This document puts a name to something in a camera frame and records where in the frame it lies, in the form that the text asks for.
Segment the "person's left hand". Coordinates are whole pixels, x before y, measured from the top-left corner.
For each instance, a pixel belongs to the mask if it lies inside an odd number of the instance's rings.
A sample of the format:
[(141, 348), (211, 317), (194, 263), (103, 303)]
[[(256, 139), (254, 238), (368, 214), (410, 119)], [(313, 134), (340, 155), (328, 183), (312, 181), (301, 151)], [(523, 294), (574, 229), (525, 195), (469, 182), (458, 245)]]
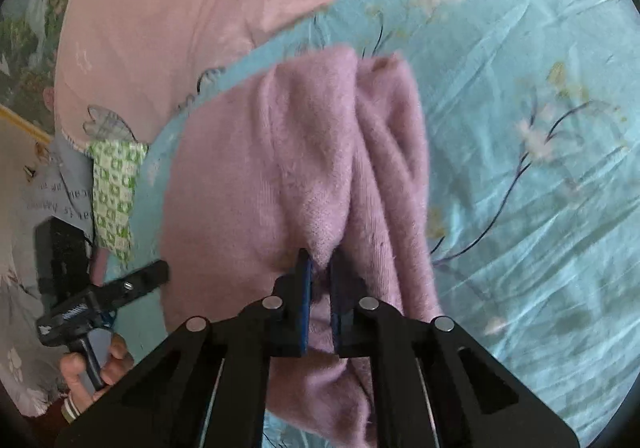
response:
[(68, 387), (64, 409), (74, 418), (85, 412), (100, 399), (113, 385), (126, 376), (134, 367), (134, 358), (129, 353), (125, 340), (120, 335), (113, 335), (106, 363), (101, 369), (100, 378), (105, 384), (101, 390), (90, 392), (81, 381), (86, 371), (86, 360), (80, 354), (65, 354), (60, 361), (60, 369)]

